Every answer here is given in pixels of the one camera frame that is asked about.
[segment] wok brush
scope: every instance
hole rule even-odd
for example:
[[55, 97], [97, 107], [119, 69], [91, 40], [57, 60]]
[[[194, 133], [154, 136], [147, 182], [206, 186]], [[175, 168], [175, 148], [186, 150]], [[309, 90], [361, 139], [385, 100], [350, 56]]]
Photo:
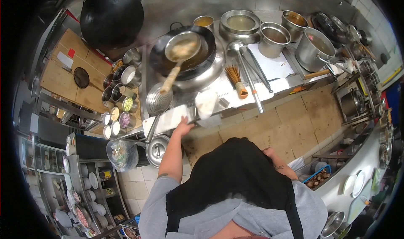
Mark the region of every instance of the wok brush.
[[245, 89], [243, 83], [241, 82], [240, 79], [240, 71], [238, 70], [237, 66], [226, 66], [225, 67], [227, 76], [231, 80], [231, 82], [234, 84], [235, 89], [237, 91], [237, 94], [240, 99], [245, 99], [248, 96], [248, 92]]

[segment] black wok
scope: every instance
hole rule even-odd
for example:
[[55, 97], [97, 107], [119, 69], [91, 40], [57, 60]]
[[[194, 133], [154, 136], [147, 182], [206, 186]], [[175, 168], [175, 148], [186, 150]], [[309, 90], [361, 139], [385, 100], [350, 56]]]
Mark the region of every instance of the black wok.
[[85, 0], [80, 28], [90, 46], [114, 50], [135, 41], [143, 19], [140, 0]]
[[177, 80], [192, 79], [210, 67], [216, 57], [215, 36], [207, 28], [192, 25], [182, 26], [171, 30], [160, 37], [160, 39], [154, 44], [149, 57], [150, 66], [154, 71], [165, 77], [168, 76], [171, 69], [174, 68], [177, 63], [168, 60], [164, 50], [171, 38], [184, 31], [192, 31], [199, 34], [201, 38], [201, 48], [194, 57], [186, 60], [182, 64]]

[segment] tray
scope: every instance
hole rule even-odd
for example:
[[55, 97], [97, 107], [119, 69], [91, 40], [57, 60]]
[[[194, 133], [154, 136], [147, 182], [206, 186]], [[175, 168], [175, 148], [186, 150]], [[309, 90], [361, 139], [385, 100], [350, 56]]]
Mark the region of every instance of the tray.
[[314, 177], [314, 175], [316, 175], [317, 173], [319, 173], [320, 171], [322, 171], [323, 169], [326, 169], [326, 172], [331, 174], [331, 167], [330, 165], [326, 165], [324, 167], [322, 167], [320, 170], [316, 171], [315, 173], [313, 173], [310, 177], [306, 178], [304, 181], [302, 181], [302, 183], [304, 184], [305, 182], [309, 181], [309, 179], [311, 179], [312, 177]]

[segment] wire spider strainer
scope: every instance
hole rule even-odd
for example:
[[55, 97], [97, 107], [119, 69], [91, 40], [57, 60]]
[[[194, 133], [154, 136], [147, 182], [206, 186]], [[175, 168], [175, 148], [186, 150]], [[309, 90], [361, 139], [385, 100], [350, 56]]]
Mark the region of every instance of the wire spider strainer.
[[169, 90], [167, 94], [161, 95], [161, 86], [163, 86], [163, 83], [155, 84], [149, 91], [146, 98], [147, 111], [151, 116], [156, 116], [145, 141], [147, 144], [149, 144], [153, 138], [154, 131], [157, 127], [161, 114], [169, 108], [171, 101], [173, 100], [173, 90]]

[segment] hand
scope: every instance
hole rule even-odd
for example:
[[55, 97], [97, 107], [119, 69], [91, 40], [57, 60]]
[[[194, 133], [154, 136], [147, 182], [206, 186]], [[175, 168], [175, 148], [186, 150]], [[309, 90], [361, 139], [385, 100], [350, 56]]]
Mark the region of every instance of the hand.
[[264, 154], [269, 157], [272, 157], [272, 155], [275, 154], [274, 149], [271, 147], [264, 149], [262, 152], [264, 152]]
[[181, 116], [181, 122], [178, 124], [177, 128], [174, 130], [174, 133], [179, 134], [181, 137], [188, 134], [188, 132], [195, 126], [195, 124], [187, 124], [188, 116]]

